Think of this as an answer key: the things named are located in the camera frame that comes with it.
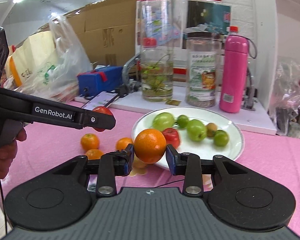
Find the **person's left hand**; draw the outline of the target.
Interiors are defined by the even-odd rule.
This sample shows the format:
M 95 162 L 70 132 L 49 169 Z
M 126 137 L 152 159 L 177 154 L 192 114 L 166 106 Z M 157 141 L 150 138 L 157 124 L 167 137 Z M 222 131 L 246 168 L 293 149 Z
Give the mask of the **person's left hand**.
M 7 176 L 11 163 L 17 155 L 17 141 L 25 141 L 26 138 L 27 134 L 23 128 L 11 144 L 2 146 L 0 148 L 0 179 L 4 179 Z

